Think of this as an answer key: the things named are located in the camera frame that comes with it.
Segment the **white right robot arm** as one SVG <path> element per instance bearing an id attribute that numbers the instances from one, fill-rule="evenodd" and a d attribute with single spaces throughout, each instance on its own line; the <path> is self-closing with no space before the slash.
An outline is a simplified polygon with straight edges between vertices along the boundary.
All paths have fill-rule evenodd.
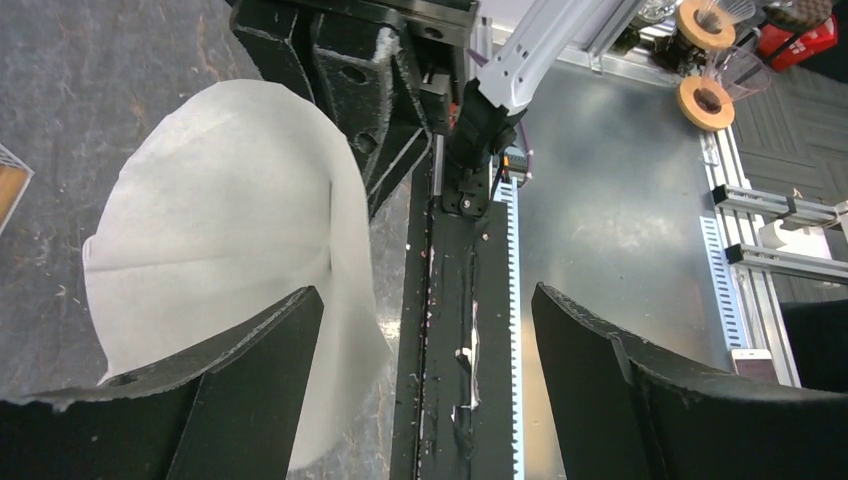
<path id="1" fill-rule="evenodd" d="M 314 103 L 343 132 L 377 212 L 406 174 L 447 156 L 453 211 L 480 216 L 482 176 L 557 57 L 599 57 L 635 1 L 529 1 L 477 72 L 488 32 L 476 1 L 234 1 L 230 27 L 263 79 Z"/>

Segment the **single white paper filter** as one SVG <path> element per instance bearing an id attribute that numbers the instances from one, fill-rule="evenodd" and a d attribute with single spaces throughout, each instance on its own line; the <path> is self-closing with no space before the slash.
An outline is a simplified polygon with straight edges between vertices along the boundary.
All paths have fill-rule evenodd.
<path id="1" fill-rule="evenodd" d="M 295 470 L 332 449 L 389 353 L 352 150 L 279 83 L 220 82 L 166 116 L 120 171 L 83 269 L 107 379 L 315 287 L 324 311 Z"/>

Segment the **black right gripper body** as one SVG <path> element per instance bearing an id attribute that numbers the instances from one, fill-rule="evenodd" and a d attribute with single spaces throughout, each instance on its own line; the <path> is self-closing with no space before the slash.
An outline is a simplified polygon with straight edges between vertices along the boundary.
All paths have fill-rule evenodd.
<path id="1" fill-rule="evenodd" d="M 465 51 L 477 19 L 477 1 L 296 1 L 294 4 L 321 13 L 404 28 L 411 41 L 407 49 L 418 62 L 418 97 L 428 126 L 436 133 L 450 130 L 451 113 L 460 103 L 467 81 Z"/>

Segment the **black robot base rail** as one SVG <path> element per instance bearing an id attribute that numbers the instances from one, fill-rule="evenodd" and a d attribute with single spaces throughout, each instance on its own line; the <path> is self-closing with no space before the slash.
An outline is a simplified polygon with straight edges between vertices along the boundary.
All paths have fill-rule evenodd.
<path id="1" fill-rule="evenodd" d="M 393 479 L 524 475 L 518 201 L 445 212 L 433 167 L 412 176 L 392 432 Z"/>

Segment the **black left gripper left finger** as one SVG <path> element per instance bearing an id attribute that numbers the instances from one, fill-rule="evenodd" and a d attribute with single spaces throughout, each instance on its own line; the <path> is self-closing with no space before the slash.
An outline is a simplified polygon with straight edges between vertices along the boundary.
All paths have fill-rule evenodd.
<path id="1" fill-rule="evenodd" d="M 323 314 L 313 287 L 94 388 L 1 403 L 5 479 L 281 479 Z"/>

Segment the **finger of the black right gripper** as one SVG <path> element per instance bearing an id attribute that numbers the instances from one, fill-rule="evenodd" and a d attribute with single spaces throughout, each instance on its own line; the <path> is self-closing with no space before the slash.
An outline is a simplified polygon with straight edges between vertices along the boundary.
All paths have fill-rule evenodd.
<path id="1" fill-rule="evenodd" d="M 319 29 L 313 58 L 329 115 L 353 151 L 374 217 L 431 147 L 409 35 Z"/>
<path id="2" fill-rule="evenodd" d="M 301 15 L 285 1 L 231 1 L 230 28 L 263 80 L 314 100 L 297 35 Z"/>

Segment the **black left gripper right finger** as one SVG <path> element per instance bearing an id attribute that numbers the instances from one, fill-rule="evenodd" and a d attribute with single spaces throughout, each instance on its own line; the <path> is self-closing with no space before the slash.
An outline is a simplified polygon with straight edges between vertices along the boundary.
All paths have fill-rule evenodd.
<path id="1" fill-rule="evenodd" d="M 536 342 L 570 479 L 843 479 L 847 398 L 716 369 L 538 284 Z"/>

